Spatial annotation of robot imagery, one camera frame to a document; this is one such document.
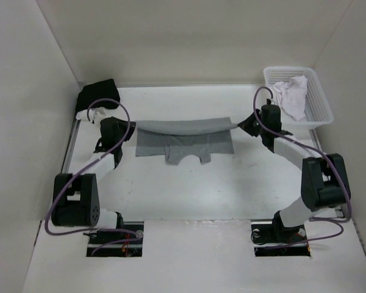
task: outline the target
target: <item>gray cloth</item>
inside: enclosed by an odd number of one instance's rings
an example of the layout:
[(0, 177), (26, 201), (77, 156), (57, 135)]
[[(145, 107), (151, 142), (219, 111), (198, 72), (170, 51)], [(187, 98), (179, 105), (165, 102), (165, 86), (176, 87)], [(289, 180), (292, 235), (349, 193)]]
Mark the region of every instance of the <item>gray cloth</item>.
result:
[(186, 156), (210, 162), (211, 153), (234, 154), (230, 118), (192, 121), (138, 121), (136, 156), (165, 155), (165, 161), (178, 165)]

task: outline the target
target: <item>black cloth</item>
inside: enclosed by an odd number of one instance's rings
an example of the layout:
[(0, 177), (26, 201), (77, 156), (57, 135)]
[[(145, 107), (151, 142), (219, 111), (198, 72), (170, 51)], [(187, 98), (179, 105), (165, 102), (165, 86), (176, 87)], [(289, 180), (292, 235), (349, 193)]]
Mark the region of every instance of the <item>black cloth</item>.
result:
[[(83, 87), (77, 96), (76, 113), (88, 109), (89, 105), (97, 99), (108, 98), (121, 101), (120, 94), (113, 79), (99, 81)], [(106, 109), (116, 109), (117, 104), (110, 101), (103, 101), (95, 104), (94, 108), (105, 107)]]

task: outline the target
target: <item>cable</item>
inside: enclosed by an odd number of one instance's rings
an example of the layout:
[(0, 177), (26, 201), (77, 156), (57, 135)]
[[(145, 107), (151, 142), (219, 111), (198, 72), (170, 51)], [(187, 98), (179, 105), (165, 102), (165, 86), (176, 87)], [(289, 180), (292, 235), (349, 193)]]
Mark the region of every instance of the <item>cable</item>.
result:
[[(51, 205), (46, 217), (45, 217), (45, 231), (46, 233), (48, 233), (49, 235), (52, 236), (61, 236), (61, 235), (69, 235), (69, 234), (74, 234), (74, 233), (80, 233), (80, 232), (85, 232), (85, 231), (94, 231), (94, 230), (98, 230), (98, 231), (110, 231), (110, 232), (123, 232), (123, 233), (130, 233), (130, 234), (134, 234), (136, 235), (136, 232), (134, 231), (130, 231), (130, 230), (126, 230), (126, 229), (98, 229), (98, 228), (84, 228), (84, 229), (77, 229), (77, 230), (72, 230), (72, 231), (66, 231), (66, 232), (60, 232), (60, 233), (56, 233), (56, 232), (52, 232), (49, 229), (49, 220), (51, 218), (51, 215), (53, 213), (54, 208), (57, 206), (57, 203), (59, 202), (59, 200), (62, 198), (62, 196), (64, 195), (65, 191), (70, 187), (70, 185), (73, 183), (74, 180), (76, 180), (76, 178), (78, 178), (83, 172), (85, 172), (86, 170), (88, 170), (90, 167), (94, 166), (96, 163), (98, 163), (101, 159), (103, 159), (104, 157), (106, 157), (108, 154), (110, 154), (112, 151), (114, 151), (116, 148), (118, 148), (125, 140), (125, 138), (127, 137), (127, 135), (129, 134), (130, 131), (130, 115), (129, 112), (127, 111), (127, 109), (118, 101), (115, 101), (114, 99), (97, 99), (96, 101), (92, 102), (91, 105), (89, 105), (88, 109), (87, 109), (87, 117), (89, 120), (89, 111), (92, 108), (93, 105), (95, 105), (96, 103), (102, 102), (102, 101), (110, 101), (113, 102), (119, 106), (122, 107), (122, 109), (124, 110), (126, 116), (127, 116), (127, 128), (126, 128), (126, 132), (123, 134), (122, 138), (120, 139), (119, 142), (117, 142), (117, 144), (115, 144), (111, 149), (109, 149), (108, 151), (106, 151), (102, 156), (100, 156), (99, 158), (95, 159), (93, 162), (89, 163), (88, 165), (86, 165), (84, 168), (82, 168), (80, 171), (78, 171), (75, 175), (72, 176), (72, 178), (64, 185), (64, 187), (62, 188), (62, 190), (59, 192), (59, 194), (57, 195), (56, 199), (53, 201), (53, 204)], [(99, 247), (97, 247), (95, 250), (93, 250), (93, 253), (100, 249), (102, 246), (101, 245)]]
[(142, 237), (140, 238), (130, 238), (130, 239), (120, 239), (120, 240), (114, 240), (114, 241), (110, 241), (108, 243), (102, 244), (98, 247), (96, 247), (94, 250), (92, 250), (91, 252), (91, 256), (93, 256), (95, 254), (95, 252), (97, 252), (100, 248), (105, 247), (107, 245), (111, 245), (111, 244), (116, 244), (116, 243), (121, 243), (121, 242), (131, 242), (131, 241), (138, 241), (141, 240)]
[(323, 240), (323, 239), (329, 239), (329, 238), (333, 238), (333, 237), (337, 237), (339, 235), (341, 235), (343, 232), (344, 232), (344, 228), (343, 226), (340, 224), (340, 223), (346, 223), (346, 222), (349, 222), (351, 220), (351, 215), (352, 215), (352, 207), (351, 207), (351, 201), (350, 201), (350, 196), (348, 194), (348, 191), (347, 191), (347, 188), (346, 186), (344, 185), (344, 182), (342, 181), (338, 171), (336, 170), (335, 168), (335, 165), (332, 163), (332, 161), (328, 158), (328, 156), (320, 151), (319, 149), (317, 148), (314, 148), (312, 146), (309, 146), (309, 145), (305, 145), (301, 142), (298, 142), (296, 140), (293, 140), (291, 139), (290, 137), (287, 137), (287, 136), (284, 136), (283, 134), (279, 134), (275, 131), (272, 131), (270, 130), (269, 128), (267, 128), (263, 123), (262, 123), (262, 120), (260, 120), (257, 112), (256, 112), (256, 100), (257, 100), (257, 96), (260, 92), (260, 90), (262, 89), (265, 89), (265, 90), (268, 90), (270, 92), (270, 95), (271, 95), (271, 99), (274, 98), (273, 96), (273, 92), (268, 88), (268, 87), (259, 87), (257, 90), (256, 90), (256, 93), (254, 95), (254, 101), (253, 101), (253, 110), (254, 110), (254, 116), (258, 122), (258, 124), (264, 129), (266, 130), (267, 132), (273, 134), (274, 136), (277, 136), (277, 137), (280, 137), (282, 139), (286, 139), (287, 141), (289, 142), (292, 142), (294, 143), (295, 145), (298, 145), (299, 147), (301, 148), (304, 148), (304, 149), (307, 149), (307, 150), (312, 150), (312, 151), (315, 151), (316, 153), (318, 153), (320, 156), (323, 157), (323, 159), (327, 162), (329, 168), (331, 168), (332, 172), (334, 173), (335, 177), (336, 177), (336, 180), (337, 182), (339, 183), (339, 186), (344, 194), (344, 197), (346, 199), (346, 204), (347, 204), (347, 209), (348, 209), (348, 217), (345, 219), (345, 220), (337, 220), (337, 219), (334, 219), (334, 218), (321, 218), (321, 217), (313, 217), (311, 218), (309, 221), (311, 222), (319, 222), (319, 221), (322, 221), (322, 222), (329, 222), (329, 223), (333, 223), (337, 226), (340, 227), (340, 232), (336, 233), (336, 234), (333, 234), (333, 235), (329, 235), (329, 236), (323, 236), (323, 237), (316, 237), (316, 238), (312, 238), (312, 239), (306, 239), (306, 240), (303, 240), (303, 241), (298, 241), (298, 242), (294, 242), (294, 243), (290, 243), (290, 244), (286, 244), (286, 245), (278, 245), (278, 246), (272, 246), (272, 247), (267, 247), (268, 249), (276, 249), (276, 248), (287, 248), (287, 247), (291, 247), (293, 245), (296, 245), (296, 244), (303, 244), (303, 243), (308, 243), (310, 241), (317, 241), (317, 240)]
[[(130, 238), (130, 235), (129, 234), (126, 234), (126, 238), (129, 239)], [(124, 252), (124, 255), (125, 257), (128, 256), (129, 254), (129, 241), (126, 241), (123, 245), (122, 245), (122, 251)]]

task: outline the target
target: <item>white towel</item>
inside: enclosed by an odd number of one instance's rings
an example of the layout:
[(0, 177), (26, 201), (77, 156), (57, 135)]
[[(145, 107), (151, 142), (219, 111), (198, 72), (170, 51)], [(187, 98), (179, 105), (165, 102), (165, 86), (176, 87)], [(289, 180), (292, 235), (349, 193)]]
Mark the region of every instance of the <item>white towel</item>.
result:
[(274, 103), (283, 109), (294, 120), (305, 118), (305, 97), (307, 78), (295, 76), (289, 82), (277, 82), (273, 85)]

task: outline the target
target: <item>white cloth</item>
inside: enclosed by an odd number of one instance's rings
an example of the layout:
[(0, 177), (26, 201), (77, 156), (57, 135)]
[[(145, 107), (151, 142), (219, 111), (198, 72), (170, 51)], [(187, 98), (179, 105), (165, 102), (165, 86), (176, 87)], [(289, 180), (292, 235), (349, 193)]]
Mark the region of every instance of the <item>white cloth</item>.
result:
[(274, 103), (285, 113), (300, 121), (305, 117), (305, 97), (307, 93), (307, 78), (295, 76), (289, 82), (277, 82), (273, 85)]
[[(91, 120), (91, 122), (94, 122), (96, 126), (100, 125), (101, 120), (111, 117), (111, 115), (106, 114), (105, 109), (106, 108), (104, 108), (104, 107), (90, 109), (90, 112), (89, 112), (90, 120)], [(76, 120), (88, 121), (87, 110), (78, 112), (76, 114)]]

